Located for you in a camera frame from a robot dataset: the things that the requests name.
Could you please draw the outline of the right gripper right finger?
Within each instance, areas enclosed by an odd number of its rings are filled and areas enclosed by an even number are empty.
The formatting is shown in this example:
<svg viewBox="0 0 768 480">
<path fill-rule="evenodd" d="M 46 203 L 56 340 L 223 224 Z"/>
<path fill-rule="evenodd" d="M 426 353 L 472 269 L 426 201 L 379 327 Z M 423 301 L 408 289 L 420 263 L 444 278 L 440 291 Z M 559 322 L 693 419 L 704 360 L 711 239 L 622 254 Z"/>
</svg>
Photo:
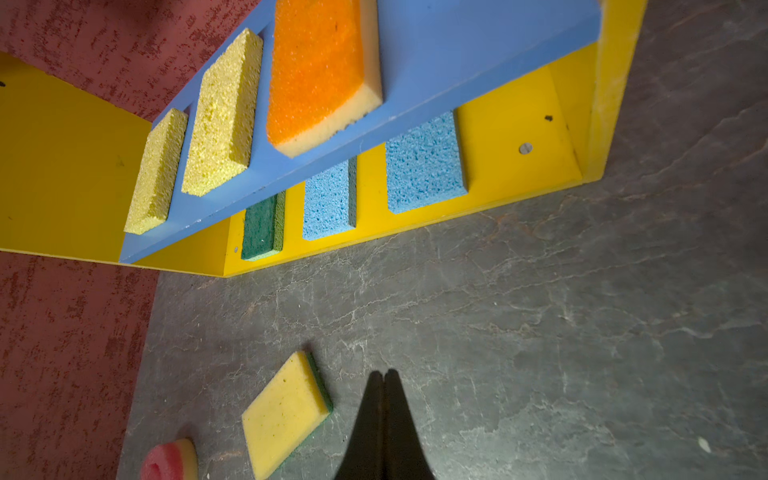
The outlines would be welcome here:
<svg viewBox="0 0 768 480">
<path fill-rule="evenodd" d="M 434 479 L 423 452 L 399 373 L 384 377 L 384 472 L 386 479 Z"/>
</svg>

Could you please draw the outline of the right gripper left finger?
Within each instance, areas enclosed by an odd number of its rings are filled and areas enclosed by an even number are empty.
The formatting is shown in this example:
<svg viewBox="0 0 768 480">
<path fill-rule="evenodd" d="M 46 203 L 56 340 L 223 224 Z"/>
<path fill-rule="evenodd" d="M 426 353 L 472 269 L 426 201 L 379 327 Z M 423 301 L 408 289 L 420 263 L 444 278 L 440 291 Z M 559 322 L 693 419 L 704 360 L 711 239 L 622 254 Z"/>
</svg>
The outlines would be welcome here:
<svg viewBox="0 0 768 480">
<path fill-rule="evenodd" d="M 335 479 L 384 478 L 384 377 L 369 375 L 346 453 Z"/>
</svg>

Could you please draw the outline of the dark yellow scouring pad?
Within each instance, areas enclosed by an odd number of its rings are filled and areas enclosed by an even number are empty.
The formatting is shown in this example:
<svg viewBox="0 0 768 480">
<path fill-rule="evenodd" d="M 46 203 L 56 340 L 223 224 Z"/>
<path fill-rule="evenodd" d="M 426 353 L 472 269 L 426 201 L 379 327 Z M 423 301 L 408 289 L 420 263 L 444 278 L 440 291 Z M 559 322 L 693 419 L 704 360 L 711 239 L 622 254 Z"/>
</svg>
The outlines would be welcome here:
<svg viewBox="0 0 768 480">
<path fill-rule="evenodd" d="M 256 479 L 266 479 L 333 412 L 309 352 L 293 353 L 241 416 Z"/>
</svg>

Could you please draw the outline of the pink round smiley sponge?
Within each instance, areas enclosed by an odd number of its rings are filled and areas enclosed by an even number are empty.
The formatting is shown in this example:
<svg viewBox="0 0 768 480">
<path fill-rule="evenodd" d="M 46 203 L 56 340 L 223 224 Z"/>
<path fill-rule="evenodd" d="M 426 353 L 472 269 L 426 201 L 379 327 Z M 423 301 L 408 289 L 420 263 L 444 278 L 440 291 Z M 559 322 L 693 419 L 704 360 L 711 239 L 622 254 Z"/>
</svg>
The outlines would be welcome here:
<svg viewBox="0 0 768 480">
<path fill-rule="evenodd" d="M 198 459 L 189 438 L 153 447 L 140 469 L 140 480 L 197 480 Z"/>
</svg>

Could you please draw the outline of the green scouring sponge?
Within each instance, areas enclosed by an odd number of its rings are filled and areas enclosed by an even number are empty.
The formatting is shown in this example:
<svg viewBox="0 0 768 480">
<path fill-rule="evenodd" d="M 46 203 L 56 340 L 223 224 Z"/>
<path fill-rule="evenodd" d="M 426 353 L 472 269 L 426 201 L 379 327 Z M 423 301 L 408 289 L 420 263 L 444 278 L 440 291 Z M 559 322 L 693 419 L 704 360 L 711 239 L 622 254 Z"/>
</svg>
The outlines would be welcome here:
<svg viewBox="0 0 768 480">
<path fill-rule="evenodd" d="M 283 250 L 285 194 L 280 192 L 246 209 L 242 260 L 253 262 Z"/>
</svg>

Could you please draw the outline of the blue sponge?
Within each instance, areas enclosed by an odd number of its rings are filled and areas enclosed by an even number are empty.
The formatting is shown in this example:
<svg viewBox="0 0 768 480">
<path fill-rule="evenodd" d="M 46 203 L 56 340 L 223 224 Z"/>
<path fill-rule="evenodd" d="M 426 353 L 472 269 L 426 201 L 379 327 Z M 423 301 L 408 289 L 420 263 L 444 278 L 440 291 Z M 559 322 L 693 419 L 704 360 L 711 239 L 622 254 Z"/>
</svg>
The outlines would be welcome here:
<svg viewBox="0 0 768 480">
<path fill-rule="evenodd" d="M 388 140 L 385 149 L 387 205 L 392 213 L 468 193 L 452 110 Z"/>
<path fill-rule="evenodd" d="M 357 158 L 318 173 L 305 183 L 302 236 L 313 241 L 356 228 Z"/>
</svg>

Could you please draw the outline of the yellow sponge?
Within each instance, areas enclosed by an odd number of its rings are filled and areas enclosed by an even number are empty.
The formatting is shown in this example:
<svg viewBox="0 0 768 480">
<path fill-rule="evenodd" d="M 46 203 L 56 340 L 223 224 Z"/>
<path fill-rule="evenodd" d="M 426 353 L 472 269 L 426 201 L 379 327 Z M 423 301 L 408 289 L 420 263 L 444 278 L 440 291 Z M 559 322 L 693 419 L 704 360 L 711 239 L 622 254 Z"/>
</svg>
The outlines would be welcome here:
<svg viewBox="0 0 768 480">
<path fill-rule="evenodd" d="M 188 115 L 171 109 L 149 132 L 123 231 L 142 235 L 170 211 Z"/>
<path fill-rule="evenodd" d="M 203 75 L 182 191 L 202 197 L 250 164 L 263 40 L 246 28 Z"/>
</svg>

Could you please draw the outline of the orange sponge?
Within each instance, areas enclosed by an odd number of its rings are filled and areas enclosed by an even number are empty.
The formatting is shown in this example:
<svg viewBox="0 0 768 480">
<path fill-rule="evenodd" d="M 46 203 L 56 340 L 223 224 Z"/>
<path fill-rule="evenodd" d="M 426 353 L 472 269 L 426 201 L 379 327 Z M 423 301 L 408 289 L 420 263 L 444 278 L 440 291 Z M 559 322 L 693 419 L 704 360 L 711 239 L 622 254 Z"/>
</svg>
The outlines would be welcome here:
<svg viewBox="0 0 768 480">
<path fill-rule="evenodd" d="M 276 150 L 295 158 L 383 101 L 376 1 L 276 3 L 266 124 Z"/>
</svg>

